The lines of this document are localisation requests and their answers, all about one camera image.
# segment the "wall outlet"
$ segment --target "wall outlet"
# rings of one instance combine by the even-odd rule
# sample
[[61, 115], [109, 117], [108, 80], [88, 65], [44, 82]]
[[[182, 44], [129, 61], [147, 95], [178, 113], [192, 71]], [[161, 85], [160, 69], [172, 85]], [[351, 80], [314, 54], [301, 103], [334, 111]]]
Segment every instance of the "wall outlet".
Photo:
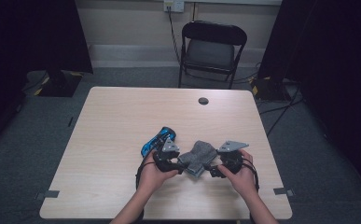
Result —
[[184, 12], [184, 0], [164, 0], [163, 11], [169, 11], [168, 8], [171, 12]]

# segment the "person's left hand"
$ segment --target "person's left hand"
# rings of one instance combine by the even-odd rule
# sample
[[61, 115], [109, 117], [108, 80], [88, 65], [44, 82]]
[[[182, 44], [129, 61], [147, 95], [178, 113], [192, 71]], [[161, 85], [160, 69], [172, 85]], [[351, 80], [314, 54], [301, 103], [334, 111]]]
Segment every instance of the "person's left hand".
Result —
[[153, 154], [156, 150], [151, 151], [145, 161], [145, 167], [139, 181], [139, 189], [149, 189], [153, 192], [159, 189], [165, 180], [174, 177], [178, 174], [177, 170], [170, 172], [162, 172], [154, 162]]

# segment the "black chair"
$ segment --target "black chair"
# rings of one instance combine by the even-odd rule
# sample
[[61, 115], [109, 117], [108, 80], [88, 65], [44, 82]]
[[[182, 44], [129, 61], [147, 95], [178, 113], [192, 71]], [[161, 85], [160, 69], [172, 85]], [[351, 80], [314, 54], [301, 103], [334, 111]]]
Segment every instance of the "black chair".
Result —
[[[182, 30], [182, 48], [178, 88], [181, 87], [183, 69], [227, 75], [232, 88], [238, 62], [247, 41], [247, 34], [235, 25], [209, 21], [192, 21]], [[239, 46], [235, 55], [235, 46]]]

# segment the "forearm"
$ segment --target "forearm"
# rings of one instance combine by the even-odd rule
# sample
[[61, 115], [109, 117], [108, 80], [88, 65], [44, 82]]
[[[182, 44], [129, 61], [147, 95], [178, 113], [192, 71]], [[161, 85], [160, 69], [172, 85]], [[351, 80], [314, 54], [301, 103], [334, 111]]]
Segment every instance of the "forearm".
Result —
[[150, 189], [139, 188], [110, 224], [124, 224], [135, 221], [142, 213], [152, 194], [153, 191]]
[[278, 223], [268, 207], [262, 202], [257, 192], [242, 193], [242, 198], [247, 204], [250, 210], [250, 214], [253, 217], [256, 224], [259, 223]]

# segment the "wooden table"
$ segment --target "wooden table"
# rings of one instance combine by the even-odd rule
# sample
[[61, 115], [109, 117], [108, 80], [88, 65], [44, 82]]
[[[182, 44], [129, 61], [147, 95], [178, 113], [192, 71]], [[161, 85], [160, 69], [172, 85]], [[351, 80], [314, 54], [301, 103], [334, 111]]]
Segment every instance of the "wooden table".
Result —
[[[205, 97], [208, 105], [200, 105]], [[180, 154], [198, 140], [219, 148], [245, 142], [257, 168], [259, 195], [276, 218], [292, 211], [256, 104], [249, 91], [95, 87], [90, 90], [46, 198], [42, 218], [113, 218], [135, 192], [142, 146], [163, 126]], [[145, 207], [145, 219], [248, 219], [243, 199], [225, 178], [184, 172], [166, 181]]]

